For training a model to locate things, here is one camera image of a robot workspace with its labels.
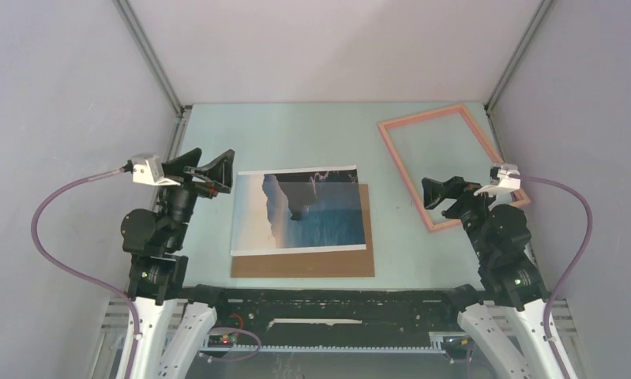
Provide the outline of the pink wooden picture frame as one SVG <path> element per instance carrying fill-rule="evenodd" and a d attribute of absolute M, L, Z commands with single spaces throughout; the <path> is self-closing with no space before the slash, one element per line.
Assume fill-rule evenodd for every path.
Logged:
<path fill-rule="evenodd" d="M 460 176 L 489 182 L 489 171 L 504 160 L 469 108 L 459 103 L 378 123 L 378 130 L 430 233 L 460 226 L 423 206 L 421 180 L 445 181 Z"/>

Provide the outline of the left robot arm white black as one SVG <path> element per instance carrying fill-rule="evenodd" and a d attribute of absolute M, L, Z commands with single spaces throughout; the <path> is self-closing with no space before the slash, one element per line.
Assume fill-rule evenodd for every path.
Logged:
<path fill-rule="evenodd" d="M 230 318 L 218 287 L 184 286 L 188 258 L 180 254 L 196 202 L 229 194 L 235 151 L 228 149 L 200 165 L 195 148 L 162 161 L 153 154 L 132 157 L 123 167 L 133 182 L 158 189 L 156 209 L 125 215 L 122 249 L 131 256 L 127 296 L 126 351 L 118 377 L 184 378 L 211 328 Z"/>

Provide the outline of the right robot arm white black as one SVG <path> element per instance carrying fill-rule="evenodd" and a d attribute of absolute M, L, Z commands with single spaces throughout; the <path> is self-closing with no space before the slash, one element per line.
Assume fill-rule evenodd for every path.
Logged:
<path fill-rule="evenodd" d="M 439 182 L 423 178 L 423 205 L 434 209 L 446 199 L 453 204 L 442 215 L 459 220 L 479 263 L 485 294 L 504 313 L 511 340 L 470 284 L 446 291 L 439 310 L 448 329 L 462 329 L 479 348 L 499 378 L 575 378 L 552 315 L 554 296 L 525 253 L 530 242 L 524 211 L 494 205 L 498 194 L 520 188 L 520 173 L 496 167 L 483 186 L 454 176 Z"/>

